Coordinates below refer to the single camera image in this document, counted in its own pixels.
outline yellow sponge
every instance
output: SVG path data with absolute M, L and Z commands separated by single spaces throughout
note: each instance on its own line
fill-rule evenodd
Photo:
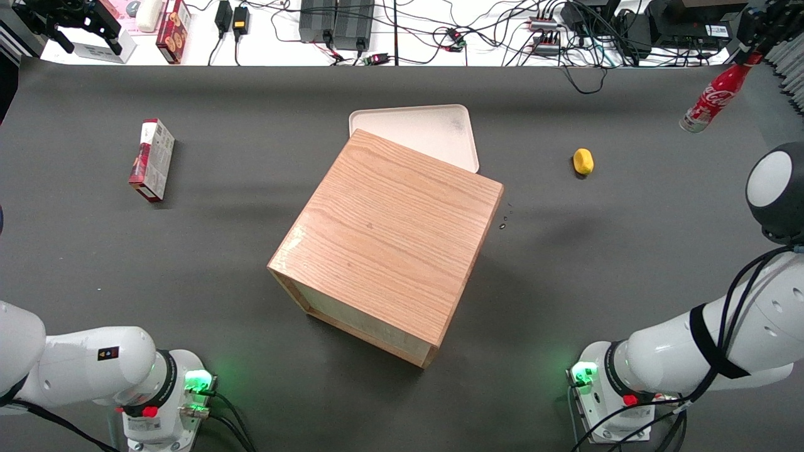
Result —
M 595 169 L 595 161 L 588 149 L 580 148 L 572 156 L 572 164 L 579 175 L 588 175 Z

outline red and white box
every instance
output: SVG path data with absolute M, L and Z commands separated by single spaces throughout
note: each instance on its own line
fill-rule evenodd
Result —
M 134 159 L 129 185 L 151 203 L 164 199 L 174 143 L 173 135 L 158 119 L 142 122 L 140 152 Z
M 180 64 L 187 46 L 187 32 L 190 30 L 190 11 L 183 0 L 165 2 L 162 24 L 156 37 L 156 47 L 169 64 Z

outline warning label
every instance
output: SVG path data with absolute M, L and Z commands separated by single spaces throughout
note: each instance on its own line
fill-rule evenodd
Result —
M 129 417 L 129 430 L 133 432 L 152 432 L 161 428 L 158 417 Z

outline red button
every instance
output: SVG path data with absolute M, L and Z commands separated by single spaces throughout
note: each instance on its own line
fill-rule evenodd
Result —
M 143 417 L 156 417 L 156 413 L 159 411 L 159 408 L 155 406 L 146 406 L 142 409 L 142 416 Z
M 622 403 L 626 406 L 634 406 L 639 403 L 639 399 L 634 394 L 626 394 L 622 397 Z

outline wooden box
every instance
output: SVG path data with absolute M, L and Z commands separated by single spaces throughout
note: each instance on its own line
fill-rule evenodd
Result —
M 426 368 L 502 195 L 357 130 L 268 268 L 307 314 Z

